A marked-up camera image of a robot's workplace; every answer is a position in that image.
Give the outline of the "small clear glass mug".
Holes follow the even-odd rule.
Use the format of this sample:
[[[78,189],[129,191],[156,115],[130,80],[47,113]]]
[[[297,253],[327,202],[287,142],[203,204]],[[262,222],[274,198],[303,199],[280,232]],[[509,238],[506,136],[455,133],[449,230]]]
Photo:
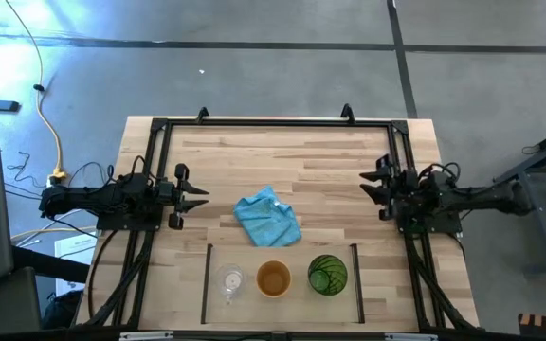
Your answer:
[[[245,276],[243,269],[237,264],[223,264],[217,270],[216,285],[225,303],[230,305],[244,290]]]

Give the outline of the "blue microfibre cloth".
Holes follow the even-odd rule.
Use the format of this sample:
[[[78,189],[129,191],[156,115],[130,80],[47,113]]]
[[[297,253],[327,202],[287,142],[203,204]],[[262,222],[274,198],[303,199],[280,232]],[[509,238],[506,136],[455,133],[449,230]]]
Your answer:
[[[301,239],[297,216],[271,186],[240,199],[233,214],[257,247],[285,247]]]

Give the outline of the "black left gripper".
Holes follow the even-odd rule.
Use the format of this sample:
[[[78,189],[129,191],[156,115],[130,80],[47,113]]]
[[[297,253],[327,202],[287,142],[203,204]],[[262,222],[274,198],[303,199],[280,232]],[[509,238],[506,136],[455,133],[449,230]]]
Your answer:
[[[169,215],[168,227],[174,230],[182,230],[184,219],[181,212],[189,212],[193,208],[204,205],[208,200],[185,200],[184,193],[196,195],[208,195],[209,192],[195,188],[188,181],[189,168],[184,163],[175,166],[174,177],[176,183],[163,178],[154,186],[155,202],[164,207],[169,206],[173,212]]]

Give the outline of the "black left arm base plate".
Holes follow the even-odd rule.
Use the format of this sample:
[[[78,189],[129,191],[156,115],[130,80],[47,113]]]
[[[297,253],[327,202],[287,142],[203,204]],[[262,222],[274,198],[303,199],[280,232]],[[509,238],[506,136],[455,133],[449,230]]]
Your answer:
[[[163,208],[146,211],[123,211],[98,216],[98,230],[156,231],[162,220]]]

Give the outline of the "green glass cup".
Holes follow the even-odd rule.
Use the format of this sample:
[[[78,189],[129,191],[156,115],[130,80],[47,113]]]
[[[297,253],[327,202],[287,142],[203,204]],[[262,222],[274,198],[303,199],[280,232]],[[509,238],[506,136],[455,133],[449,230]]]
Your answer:
[[[335,296],[344,290],[348,281],[348,270],[340,258],[320,255],[308,267],[308,281],[317,293]]]

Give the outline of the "white paper sheet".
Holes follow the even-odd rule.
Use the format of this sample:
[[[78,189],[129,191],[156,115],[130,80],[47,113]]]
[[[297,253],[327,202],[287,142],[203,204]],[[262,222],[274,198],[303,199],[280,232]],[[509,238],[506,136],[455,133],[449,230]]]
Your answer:
[[[95,238],[80,235],[55,242],[55,256],[64,260],[90,265],[94,256],[97,240]],[[64,279],[55,280],[56,296],[62,296],[71,291],[82,291],[85,284]]]

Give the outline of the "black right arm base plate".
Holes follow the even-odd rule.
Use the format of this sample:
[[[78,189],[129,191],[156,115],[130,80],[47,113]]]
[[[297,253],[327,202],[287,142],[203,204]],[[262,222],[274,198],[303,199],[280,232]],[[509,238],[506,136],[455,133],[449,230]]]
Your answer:
[[[397,214],[396,222],[402,233],[456,234],[463,231],[457,212],[415,213],[405,209]]]

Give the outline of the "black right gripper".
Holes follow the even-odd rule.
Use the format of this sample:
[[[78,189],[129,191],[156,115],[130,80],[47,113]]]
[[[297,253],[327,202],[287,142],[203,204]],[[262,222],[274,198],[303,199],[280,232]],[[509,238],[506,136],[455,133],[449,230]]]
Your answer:
[[[415,169],[406,169],[401,172],[394,170],[394,164],[388,154],[376,161],[376,170],[362,172],[359,176],[371,182],[380,181],[381,185],[374,187],[360,184],[359,187],[377,205],[383,206],[379,210],[382,221],[392,220],[396,214],[395,201],[405,202],[418,187],[418,173]]]

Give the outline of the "black aluminium table frame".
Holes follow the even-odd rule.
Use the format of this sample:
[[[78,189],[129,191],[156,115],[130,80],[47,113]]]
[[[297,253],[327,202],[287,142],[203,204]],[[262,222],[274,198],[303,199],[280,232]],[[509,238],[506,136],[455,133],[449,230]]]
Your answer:
[[[155,233],[138,326],[142,330],[415,332],[440,320],[438,304],[409,270],[406,239],[359,187],[359,176],[388,154],[401,168],[423,168],[440,158],[428,119],[188,118],[156,127],[130,117],[117,170],[153,150],[153,169],[172,176],[190,169],[208,202],[190,211],[182,230]],[[298,219],[301,239],[288,247],[258,248],[233,214],[236,203],[271,186]],[[323,296],[309,284],[308,267],[320,255],[340,258],[348,270],[342,292]],[[256,273],[268,260],[290,269],[280,297],[264,296]],[[242,294],[227,305],[217,270],[239,265]]]

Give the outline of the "orange cup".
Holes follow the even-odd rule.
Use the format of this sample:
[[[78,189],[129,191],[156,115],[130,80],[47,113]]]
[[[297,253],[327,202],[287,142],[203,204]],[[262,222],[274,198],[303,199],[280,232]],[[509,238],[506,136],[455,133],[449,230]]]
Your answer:
[[[292,275],[288,266],[279,260],[268,260],[256,273],[256,283],[259,291],[267,297],[283,296],[292,283]]]

